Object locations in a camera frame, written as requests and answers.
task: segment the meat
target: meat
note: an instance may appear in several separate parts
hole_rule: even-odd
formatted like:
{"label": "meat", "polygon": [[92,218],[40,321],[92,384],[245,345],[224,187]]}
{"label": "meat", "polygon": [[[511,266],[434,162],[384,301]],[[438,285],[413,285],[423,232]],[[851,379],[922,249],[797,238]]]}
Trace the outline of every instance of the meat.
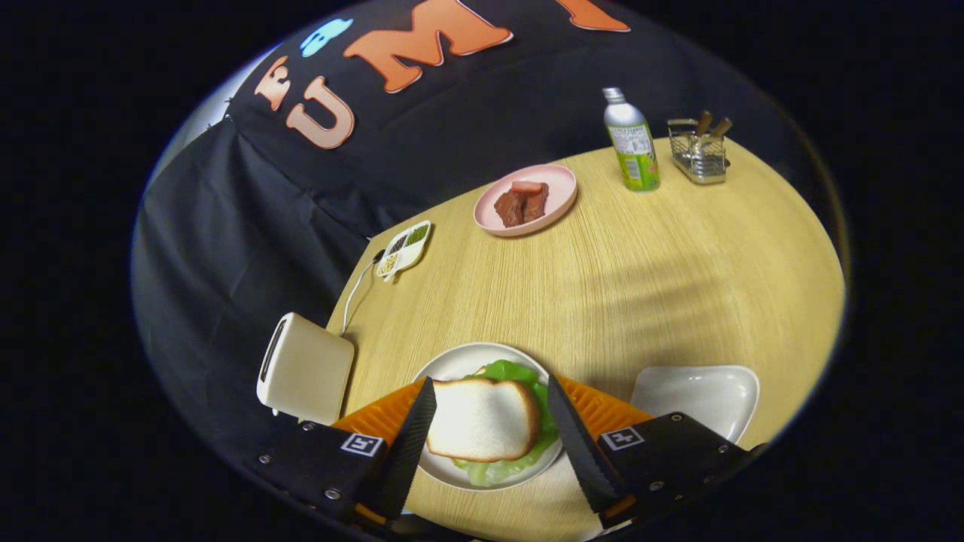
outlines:
{"label": "meat", "polygon": [[532,182],[531,180],[512,181],[513,192],[539,192],[542,190],[544,182]]}
{"label": "meat", "polygon": [[536,220],[546,214],[546,198],[549,196],[549,186],[544,182],[538,183],[538,192],[518,192],[509,190],[495,200],[495,212],[502,219],[502,226],[512,228]]}
{"label": "meat", "polygon": [[532,222],[546,214],[546,198],[549,196],[549,186],[544,182],[540,184],[542,184],[542,190],[525,194],[525,203],[522,205],[523,224]]}
{"label": "meat", "polygon": [[502,226],[511,228],[522,224],[522,204],[525,194],[508,191],[495,200],[495,212],[502,219]]}

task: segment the orange letter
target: orange letter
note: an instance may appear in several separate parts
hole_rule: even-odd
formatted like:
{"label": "orange letter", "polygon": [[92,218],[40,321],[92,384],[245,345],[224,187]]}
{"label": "orange letter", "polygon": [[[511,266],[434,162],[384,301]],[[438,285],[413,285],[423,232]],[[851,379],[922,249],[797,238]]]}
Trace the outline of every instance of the orange letter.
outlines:
{"label": "orange letter", "polygon": [[569,22],[586,30],[608,30],[611,32],[628,32],[629,26],[607,15],[589,0],[555,0],[569,10],[572,15]]}
{"label": "orange letter", "polygon": [[345,49],[345,58],[360,56],[385,77],[390,94],[421,77],[421,68],[408,67],[396,57],[441,66],[444,62],[439,32],[452,42],[449,52],[466,56],[512,39],[506,28],[496,28],[458,0],[426,0],[412,9],[412,30],[374,30]]}
{"label": "orange letter", "polygon": [[334,149],[344,143],[355,128],[355,115],[348,104],[341,101],[335,93],[325,86],[324,77],[315,77],[305,88],[305,99],[313,99],[322,104],[332,115],[335,115],[335,125],[326,128],[315,122],[305,113],[305,104],[299,103],[291,108],[286,125],[294,128],[307,137],[309,141],[322,149]]}
{"label": "orange letter", "polygon": [[288,94],[288,87],[291,86],[291,81],[279,83],[288,76],[288,68],[282,66],[286,60],[288,60],[287,56],[276,60],[268,69],[268,72],[264,74],[264,77],[261,77],[261,80],[258,81],[257,86],[254,87],[254,95],[263,95],[268,98],[272,111],[278,111],[284,95]]}

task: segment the white toaster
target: white toaster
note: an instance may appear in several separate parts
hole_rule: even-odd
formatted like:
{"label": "white toaster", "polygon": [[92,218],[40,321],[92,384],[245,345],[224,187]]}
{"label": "white toaster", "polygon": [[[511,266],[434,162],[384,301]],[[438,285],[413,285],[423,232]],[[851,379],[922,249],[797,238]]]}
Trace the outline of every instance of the white toaster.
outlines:
{"label": "white toaster", "polygon": [[257,398],[301,420],[338,420],[355,345],[289,312],[278,322],[257,375]]}

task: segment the white cable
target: white cable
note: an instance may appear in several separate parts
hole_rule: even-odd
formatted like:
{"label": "white cable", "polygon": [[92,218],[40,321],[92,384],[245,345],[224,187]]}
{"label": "white cable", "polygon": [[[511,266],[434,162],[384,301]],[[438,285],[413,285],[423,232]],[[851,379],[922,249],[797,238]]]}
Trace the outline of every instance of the white cable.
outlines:
{"label": "white cable", "polygon": [[345,330],[348,329],[348,307],[351,306],[352,304],[352,296],[355,295],[355,290],[359,289],[359,285],[362,283],[364,274],[368,272],[368,268],[371,267],[372,263],[375,263],[375,260],[371,260],[368,262],[368,265],[365,265],[364,269],[361,271],[361,274],[359,275],[359,279],[355,282],[355,287],[353,287],[352,292],[348,294],[348,300],[345,301],[345,319],[342,321],[341,335],[339,335],[339,337],[345,336]]}

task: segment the bottle cap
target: bottle cap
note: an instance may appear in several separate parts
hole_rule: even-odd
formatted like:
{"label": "bottle cap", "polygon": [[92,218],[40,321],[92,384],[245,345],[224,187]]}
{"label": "bottle cap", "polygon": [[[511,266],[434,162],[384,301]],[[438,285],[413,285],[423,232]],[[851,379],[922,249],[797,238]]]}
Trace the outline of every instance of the bottle cap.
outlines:
{"label": "bottle cap", "polygon": [[602,89],[602,95],[609,103],[626,102],[626,98],[623,96],[623,91],[619,90],[619,87],[606,87]]}

